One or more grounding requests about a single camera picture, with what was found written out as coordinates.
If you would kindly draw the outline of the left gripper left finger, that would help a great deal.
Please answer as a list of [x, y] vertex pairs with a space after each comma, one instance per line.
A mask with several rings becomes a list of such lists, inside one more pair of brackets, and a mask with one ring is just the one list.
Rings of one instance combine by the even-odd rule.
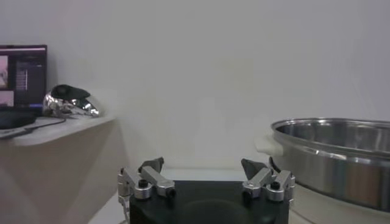
[[160, 157], [145, 161], [137, 170], [121, 168], [118, 174], [118, 196], [124, 200], [130, 196], [134, 196], [136, 200], [148, 200], [155, 189], [158, 196], [174, 198], [175, 182], [161, 174], [164, 162]]

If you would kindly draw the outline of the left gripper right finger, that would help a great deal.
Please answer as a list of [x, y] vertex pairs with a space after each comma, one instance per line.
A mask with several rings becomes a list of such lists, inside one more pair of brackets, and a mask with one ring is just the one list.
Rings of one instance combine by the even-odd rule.
[[242, 183], [244, 201], [260, 198], [269, 201], [293, 201], [296, 178], [291, 171], [277, 171], [264, 163], [243, 158], [241, 165], [247, 180]]

